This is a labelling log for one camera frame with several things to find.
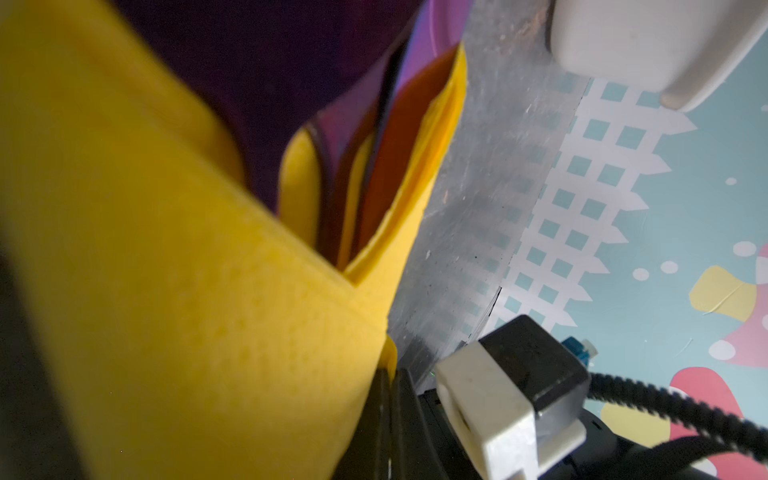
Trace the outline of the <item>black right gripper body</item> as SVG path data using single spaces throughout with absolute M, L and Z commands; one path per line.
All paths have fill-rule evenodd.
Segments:
M 449 479 L 478 479 L 480 474 L 456 437 L 434 389 L 419 396 L 426 428 L 438 459 Z M 639 472 L 643 479 L 712 479 L 692 464 L 687 455 L 673 458 L 668 448 L 647 448 L 615 434 L 594 414 L 583 410 L 579 421 L 586 440 L 546 473 L 544 479 L 629 479 Z

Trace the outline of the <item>purple knife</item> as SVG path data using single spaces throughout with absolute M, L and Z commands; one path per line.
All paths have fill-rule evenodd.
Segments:
M 390 62 L 350 258 L 369 243 L 393 205 L 422 119 L 450 77 L 471 8 L 470 1 L 425 1 L 401 53 Z

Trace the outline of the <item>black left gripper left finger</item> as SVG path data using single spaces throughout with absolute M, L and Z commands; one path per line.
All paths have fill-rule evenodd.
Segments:
M 389 479 L 390 427 L 390 379 L 385 369 L 378 369 L 352 440 L 332 479 Z

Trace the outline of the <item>purple spoon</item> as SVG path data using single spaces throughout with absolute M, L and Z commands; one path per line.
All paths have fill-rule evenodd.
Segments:
M 283 152 L 404 34 L 417 1 L 118 1 L 151 50 L 231 129 L 246 184 L 278 207 Z

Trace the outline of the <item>yellow paper napkin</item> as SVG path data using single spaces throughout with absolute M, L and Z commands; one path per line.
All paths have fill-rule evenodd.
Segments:
M 278 207 L 231 129 L 118 1 L 1 5 L 1 475 L 329 479 L 373 377 L 466 96 L 458 46 L 393 205 L 347 266 L 314 246 L 321 167 Z

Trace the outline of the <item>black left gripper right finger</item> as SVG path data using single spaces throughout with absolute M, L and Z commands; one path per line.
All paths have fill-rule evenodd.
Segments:
M 393 479 L 460 479 L 455 441 L 435 389 L 418 394 L 398 369 L 391 393 Z

